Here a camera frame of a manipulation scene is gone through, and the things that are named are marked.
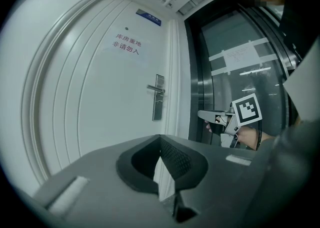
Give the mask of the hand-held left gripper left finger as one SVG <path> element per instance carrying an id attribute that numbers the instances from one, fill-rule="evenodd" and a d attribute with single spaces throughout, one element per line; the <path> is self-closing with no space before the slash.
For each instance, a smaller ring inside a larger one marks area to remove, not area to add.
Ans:
<path id="1" fill-rule="evenodd" d="M 50 177 L 34 199 L 69 227 L 174 227 L 155 194 L 133 190 L 116 161 L 149 136 L 98 149 Z"/>

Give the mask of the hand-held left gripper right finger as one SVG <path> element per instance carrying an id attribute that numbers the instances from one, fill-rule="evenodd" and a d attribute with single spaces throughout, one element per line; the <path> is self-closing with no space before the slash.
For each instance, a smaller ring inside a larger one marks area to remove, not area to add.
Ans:
<path id="1" fill-rule="evenodd" d="M 161 227 L 260 227 L 268 217 L 266 175 L 272 144 L 257 151 L 160 136 L 175 177 L 173 216 Z"/>

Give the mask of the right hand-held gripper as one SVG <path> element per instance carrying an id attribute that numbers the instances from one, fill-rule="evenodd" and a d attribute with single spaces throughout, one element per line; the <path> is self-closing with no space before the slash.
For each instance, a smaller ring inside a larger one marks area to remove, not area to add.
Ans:
<path id="1" fill-rule="evenodd" d="M 234 100 L 229 110 L 199 110 L 197 116 L 209 123 L 224 126 L 220 134 L 221 147 L 236 148 L 239 141 L 239 130 L 245 125 L 257 123 L 257 146 L 262 139 L 262 113 L 256 95 Z"/>

